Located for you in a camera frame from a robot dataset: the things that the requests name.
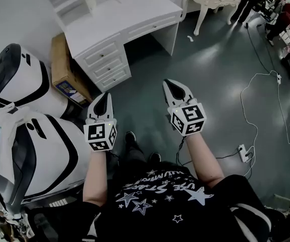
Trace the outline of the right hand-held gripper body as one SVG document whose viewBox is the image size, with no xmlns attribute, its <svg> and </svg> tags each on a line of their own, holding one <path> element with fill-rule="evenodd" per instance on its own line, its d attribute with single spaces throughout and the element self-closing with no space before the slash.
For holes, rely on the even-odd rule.
<svg viewBox="0 0 290 242">
<path fill-rule="evenodd" d="M 196 99 L 167 109 L 170 123 L 183 137 L 201 132 L 207 120 L 202 103 Z"/>
</svg>

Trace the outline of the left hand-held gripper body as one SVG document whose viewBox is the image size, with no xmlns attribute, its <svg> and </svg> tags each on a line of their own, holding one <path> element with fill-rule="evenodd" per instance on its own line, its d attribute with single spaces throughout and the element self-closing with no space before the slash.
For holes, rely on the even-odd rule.
<svg viewBox="0 0 290 242">
<path fill-rule="evenodd" d="M 117 120 L 115 118 L 100 119 L 87 117 L 84 128 L 85 142 L 93 152 L 109 151 L 113 148 L 117 137 Z"/>
</svg>

